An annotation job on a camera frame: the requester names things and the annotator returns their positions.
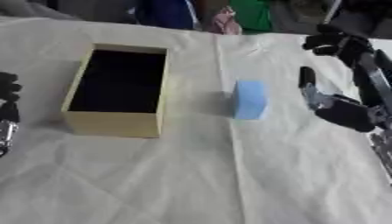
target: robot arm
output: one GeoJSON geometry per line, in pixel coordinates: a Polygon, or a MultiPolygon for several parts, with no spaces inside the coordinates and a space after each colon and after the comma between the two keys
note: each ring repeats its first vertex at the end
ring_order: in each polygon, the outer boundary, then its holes
{"type": "Polygon", "coordinates": [[[351,68],[360,101],[320,93],[316,74],[309,67],[300,70],[299,88],[315,115],[330,123],[365,133],[378,127],[381,132],[371,135],[373,150],[392,179],[392,61],[365,38],[329,25],[320,25],[318,30],[320,34],[306,38],[303,48],[337,57],[351,68]]]}

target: blue cube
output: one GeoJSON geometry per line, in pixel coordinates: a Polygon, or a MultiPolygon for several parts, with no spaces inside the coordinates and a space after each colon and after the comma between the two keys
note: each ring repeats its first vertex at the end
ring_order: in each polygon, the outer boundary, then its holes
{"type": "Polygon", "coordinates": [[[234,118],[259,119],[267,106],[264,87],[257,80],[238,80],[234,90],[234,118]]]}

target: white tablecloth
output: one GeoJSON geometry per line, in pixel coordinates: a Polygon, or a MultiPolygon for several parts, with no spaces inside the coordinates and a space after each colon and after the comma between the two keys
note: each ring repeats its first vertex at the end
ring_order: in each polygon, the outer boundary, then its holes
{"type": "MultiPolygon", "coordinates": [[[[315,117],[297,88],[356,96],[350,72],[302,36],[216,36],[50,19],[0,24],[0,70],[18,74],[22,123],[0,160],[0,223],[383,224],[392,189],[365,136],[315,117]],[[73,135],[60,115],[94,42],[171,49],[160,139],[73,135]],[[237,79],[263,81],[258,121],[230,118],[237,79]]],[[[375,41],[392,55],[392,43],[375,41]]]]}

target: yellow box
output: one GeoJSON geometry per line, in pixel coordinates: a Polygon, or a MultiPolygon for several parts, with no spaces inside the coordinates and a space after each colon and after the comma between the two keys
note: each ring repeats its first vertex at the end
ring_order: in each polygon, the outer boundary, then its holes
{"type": "Polygon", "coordinates": [[[164,118],[168,50],[95,44],[62,105],[76,134],[159,137],[164,118]]]}

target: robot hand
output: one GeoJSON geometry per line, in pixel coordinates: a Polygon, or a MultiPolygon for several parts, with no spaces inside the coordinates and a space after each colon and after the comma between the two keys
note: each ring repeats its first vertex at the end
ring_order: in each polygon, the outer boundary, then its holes
{"type": "Polygon", "coordinates": [[[312,49],[316,55],[336,56],[350,67],[360,101],[320,93],[309,67],[300,70],[301,92],[315,115],[330,123],[359,132],[379,127],[378,133],[371,135],[372,148],[392,180],[392,61],[364,38],[328,25],[320,25],[318,30],[320,34],[306,38],[303,48],[312,49]]]}
{"type": "Polygon", "coordinates": [[[16,102],[21,86],[14,83],[18,80],[15,74],[0,73],[0,158],[10,149],[13,134],[17,131],[20,118],[16,102]]]}

